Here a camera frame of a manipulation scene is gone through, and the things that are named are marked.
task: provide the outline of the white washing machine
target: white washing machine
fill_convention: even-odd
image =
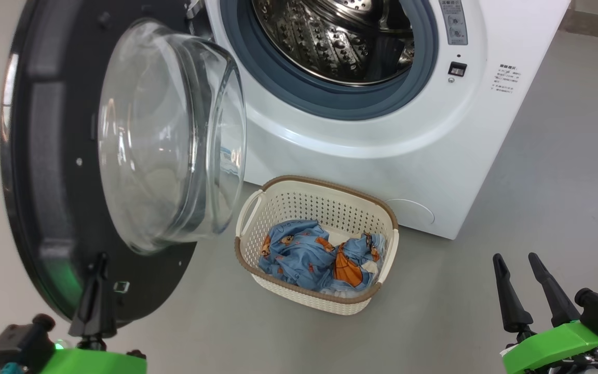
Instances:
[[[287,40],[303,43],[307,36],[313,43],[322,30],[293,30],[296,17],[273,19],[282,12],[273,10],[277,2],[207,0],[207,9],[216,42],[235,55],[242,73],[249,119],[245,180],[301,175],[348,185],[387,201],[401,225],[454,239],[569,0],[399,2],[413,32],[413,61],[373,84],[334,82],[295,61],[301,57],[292,49],[301,44]],[[339,12],[375,5],[322,3]],[[274,40],[275,30],[261,27],[266,11],[274,26],[287,21],[289,31],[276,31],[289,38]],[[333,34],[342,30],[325,32],[328,47],[341,43]]]

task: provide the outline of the gray rubber seal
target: gray rubber seal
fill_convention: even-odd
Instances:
[[[400,0],[415,35],[412,68],[369,87],[345,87],[310,76],[264,35],[251,0],[221,0],[225,32],[244,67],[269,92],[298,109],[324,118],[360,121],[392,113],[422,91],[437,59],[435,16],[428,0]]]

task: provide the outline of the laundry basket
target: laundry basket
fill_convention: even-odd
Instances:
[[[346,299],[310,291],[264,274],[258,267],[264,238],[276,223],[317,220],[332,244],[361,233],[382,234],[387,242],[377,282],[356,298]],[[237,220],[235,252],[241,265],[264,288],[297,303],[340,315],[361,312],[387,278],[398,246],[398,223],[391,208],[341,185],[304,177],[279,177],[251,195]]]

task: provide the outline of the brown basket rim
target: brown basket rim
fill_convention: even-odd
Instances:
[[[354,190],[349,187],[345,187],[344,185],[334,184],[331,182],[326,182],[324,180],[319,180],[319,179],[314,179],[314,178],[299,177],[299,176],[295,176],[295,175],[287,175],[287,176],[274,178],[274,179],[270,180],[269,182],[266,182],[262,186],[262,190],[263,190],[263,192],[266,192],[266,190],[268,190],[269,187],[271,187],[272,185],[278,184],[280,182],[286,182],[286,181],[304,182],[304,183],[309,183],[309,184],[321,185],[322,187],[327,187],[328,189],[339,190],[341,192],[345,192],[346,194],[354,195],[358,198],[367,199],[367,201],[370,201],[373,204],[376,204],[377,206],[380,206],[382,209],[384,209],[384,211],[386,211],[386,213],[388,213],[389,217],[391,218],[392,227],[395,230],[398,230],[398,221],[396,219],[396,215],[394,215],[393,211],[391,210],[391,208],[389,208],[387,203],[385,203],[384,201],[381,201],[378,198],[375,198],[374,196],[370,196],[368,194],[364,194],[363,192],[359,192],[358,190]],[[241,238],[239,236],[235,237],[235,254],[237,254],[237,260],[239,260],[240,265],[242,265],[242,267],[244,269],[248,270],[251,274],[257,275],[258,277],[260,277],[266,281],[276,284],[277,286],[289,289],[290,291],[295,291],[295,292],[301,293],[303,295],[311,296],[313,298],[317,298],[320,300],[332,301],[334,303],[339,303],[339,304],[344,304],[344,305],[358,304],[358,303],[362,303],[362,302],[367,301],[368,299],[372,298],[373,295],[375,295],[379,291],[380,287],[382,286],[382,283],[377,282],[372,287],[370,287],[370,289],[368,289],[368,291],[366,291],[363,295],[357,296],[356,298],[351,298],[351,299],[337,298],[336,296],[324,295],[323,293],[311,291],[309,289],[301,288],[299,286],[295,286],[293,284],[283,282],[279,279],[275,279],[271,275],[265,274],[262,270],[260,270],[258,268],[254,268],[251,265],[248,265],[246,260],[244,260],[244,256],[241,253]]]

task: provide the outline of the blue connector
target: blue connector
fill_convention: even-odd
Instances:
[[[9,362],[0,370],[0,374],[24,374],[19,365]]]

